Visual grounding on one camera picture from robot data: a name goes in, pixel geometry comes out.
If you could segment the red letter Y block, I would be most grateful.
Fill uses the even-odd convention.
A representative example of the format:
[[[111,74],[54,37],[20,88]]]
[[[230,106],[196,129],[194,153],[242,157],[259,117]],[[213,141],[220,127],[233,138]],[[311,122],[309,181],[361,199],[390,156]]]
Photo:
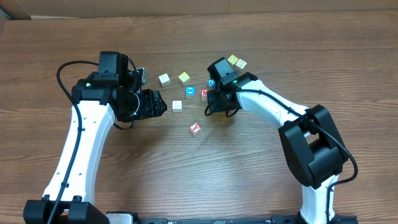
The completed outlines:
[[[202,131],[202,127],[197,122],[194,122],[189,126],[189,130],[194,136],[197,136]]]

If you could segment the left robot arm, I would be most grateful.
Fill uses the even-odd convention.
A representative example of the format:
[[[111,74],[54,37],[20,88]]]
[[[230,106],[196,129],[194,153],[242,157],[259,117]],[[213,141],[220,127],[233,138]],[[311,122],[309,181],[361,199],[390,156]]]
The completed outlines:
[[[72,103],[68,136],[55,173],[40,200],[28,200],[26,223],[137,223],[131,212],[103,213],[94,206],[95,181],[111,127],[162,116],[167,105],[159,91],[142,89],[144,68],[119,52],[102,51],[98,69],[62,90]]]

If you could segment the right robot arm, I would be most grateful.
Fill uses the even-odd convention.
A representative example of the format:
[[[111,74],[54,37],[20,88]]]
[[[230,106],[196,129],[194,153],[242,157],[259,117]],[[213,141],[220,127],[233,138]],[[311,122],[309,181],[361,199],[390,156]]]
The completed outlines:
[[[208,68],[215,88],[207,93],[205,115],[239,110],[252,112],[279,133],[289,170],[302,185],[302,206],[296,217],[273,216],[271,223],[357,223],[356,217],[333,209],[338,176],[353,157],[345,147],[329,111],[322,105],[298,105],[270,90],[257,76],[233,70],[225,58]]]

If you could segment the plain turtle block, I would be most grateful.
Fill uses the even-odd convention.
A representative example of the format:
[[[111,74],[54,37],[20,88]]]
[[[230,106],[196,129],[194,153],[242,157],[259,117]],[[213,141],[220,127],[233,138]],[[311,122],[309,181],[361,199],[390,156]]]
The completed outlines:
[[[172,102],[172,111],[173,111],[174,113],[176,113],[176,112],[182,112],[182,111],[183,111],[182,101],[180,101],[180,100],[173,100],[173,102]]]

